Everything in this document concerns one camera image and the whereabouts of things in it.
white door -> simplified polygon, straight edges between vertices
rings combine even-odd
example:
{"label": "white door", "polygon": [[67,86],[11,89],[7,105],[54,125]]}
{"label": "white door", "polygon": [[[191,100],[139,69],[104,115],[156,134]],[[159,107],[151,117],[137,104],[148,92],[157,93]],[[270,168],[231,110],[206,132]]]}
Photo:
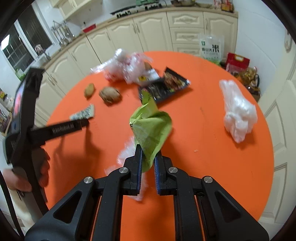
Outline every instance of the white door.
{"label": "white door", "polygon": [[283,57],[273,82],[259,100],[274,147],[274,178],[267,205],[259,223],[272,239],[296,204],[296,45]]}
{"label": "white door", "polygon": [[122,48],[129,53],[143,53],[143,48],[132,19],[121,21],[107,27],[116,49]]}
{"label": "white door", "polygon": [[114,56],[116,49],[107,28],[100,29],[88,35],[87,38],[102,63]]}
{"label": "white door", "polygon": [[101,64],[98,56],[86,37],[76,43],[68,51],[84,76],[90,74],[91,68]]}
{"label": "white door", "polygon": [[45,121],[48,120],[56,106],[62,100],[62,96],[55,89],[55,83],[50,80],[47,73],[44,73],[40,85],[39,98],[36,100],[35,112]]}
{"label": "white door", "polygon": [[205,34],[224,36],[224,58],[235,52],[237,44],[237,18],[218,13],[204,12]]}
{"label": "white door", "polygon": [[65,93],[84,78],[70,53],[65,52],[46,72],[56,80],[56,85]]}
{"label": "white door", "polygon": [[172,51],[172,39],[165,12],[133,19],[144,51]]}

orange round table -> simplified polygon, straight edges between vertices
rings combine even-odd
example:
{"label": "orange round table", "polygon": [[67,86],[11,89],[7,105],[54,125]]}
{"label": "orange round table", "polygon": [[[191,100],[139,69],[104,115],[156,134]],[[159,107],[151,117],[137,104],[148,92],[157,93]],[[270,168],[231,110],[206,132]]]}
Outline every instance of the orange round table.
{"label": "orange round table", "polygon": [[[224,100],[218,82],[234,79],[222,68],[198,57],[174,52],[146,52],[152,67],[163,74],[166,66],[191,81],[186,90],[159,104],[172,118],[172,132],[161,151],[173,165],[189,175],[216,179],[256,220],[261,216],[271,189],[274,157],[266,120],[251,94],[237,81],[243,95],[256,105],[258,122],[245,140],[237,144],[223,125]],[[86,100],[84,88],[94,83],[96,92]],[[107,106],[98,92],[112,85],[122,101]],[[116,165],[116,157],[133,135],[129,118],[141,106],[136,85],[108,83],[103,74],[80,81],[57,106],[48,124],[95,105],[88,128],[46,143],[51,156],[49,185],[45,188],[48,207],[54,206],[86,176],[100,178]],[[123,199],[121,240],[175,240],[172,196],[158,196],[153,167],[147,172],[142,202]]]}

red box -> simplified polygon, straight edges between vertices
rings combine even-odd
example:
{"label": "red box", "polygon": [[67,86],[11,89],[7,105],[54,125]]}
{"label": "red box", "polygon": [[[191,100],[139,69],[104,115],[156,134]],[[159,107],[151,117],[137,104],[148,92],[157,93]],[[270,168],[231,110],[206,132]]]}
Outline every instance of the red box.
{"label": "red box", "polygon": [[96,28],[96,24],[93,24],[93,25],[90,25],[89,27],[83,29],[82,31],[87,33],[87,32],[89,32],[89,31],[91,31],[91,30],[93,30],[95,28]]}

walnut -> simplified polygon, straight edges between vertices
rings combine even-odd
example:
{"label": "walnut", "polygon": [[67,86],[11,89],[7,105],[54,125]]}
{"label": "walnut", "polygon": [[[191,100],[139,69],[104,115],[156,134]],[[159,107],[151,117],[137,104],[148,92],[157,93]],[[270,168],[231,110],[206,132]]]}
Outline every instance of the walnut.
{"label": "walnut", "polygon": [[103,99],[106,104],[112,104],[121,100],[121,94],[113,87],[104,87],[99,96]]}
{"label": "walnut", "polygon": [[95,91],[94,84],[90,83],[84,90],[84,97],[89,99]]}

cream cabinet door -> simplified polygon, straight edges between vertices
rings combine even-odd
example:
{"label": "cream cabinet door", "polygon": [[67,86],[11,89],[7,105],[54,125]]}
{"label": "cream cabinet door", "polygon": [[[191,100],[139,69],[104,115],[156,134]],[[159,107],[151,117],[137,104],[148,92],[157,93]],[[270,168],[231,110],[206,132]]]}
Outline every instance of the cream cabinet door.
{"label": "cream cabinet door", "polygon": [[87,38],[102,63],[114,56],[116,49],[107,28],[100,29],[88,35]]}
{"label": "cream cabinet door", "polygon": [[204,34],[203,28],[171,28],[173,44],[197,44],[200,43],[200,35]]}
{"label": "cream cabinet door", "polygon": [[62,97],[56,92],[56,85],[50,80],[47,73],[43,74],[40,85],[39,98],[36,100],[35,112],[45,121],[48,120]]}
{"label": "cream cabinet door", "polygon": [[75,5],[72,0],[66,0],[59,5],[59,10],[63,18],[66,19],[75,10]]}
{"label": "cream cabinet door", "polygon": [[167,12],[168,22],[173,27],[204,28],[203,12],[176,11]]}
{"label": "cream cabinet door", "polygon": [[173,49],[175,52],[200,56],[200,46],[197,44],[173,44]]}
{"label": "cream cabinet door", "polygon": [[144,51],[172,51],[172,39],[165,12],[133,19]]}
{"label": "cream cabinet door", "polygon": [[115,48],[122,48],[129,53],[143,53],[143,48],[132,19],[121,21],[107,27]]}
{"label": "cream cabinet door", "polygon": [[211,12],[204,12],[205,34],[224,36],[224,58],[235,52],[237,44],[237,18]]}
{"label": "cream cabinet door", "polygon": [[65,94],[84,77],[68,51],[60,56],[46,72],[56,80],[56,85]]}
{"label": "cream cabinet door", "polygon": [[101,64],[98,56],[86,37],[76,43],[68,51],[84,76],[90,74],[91,68]]}

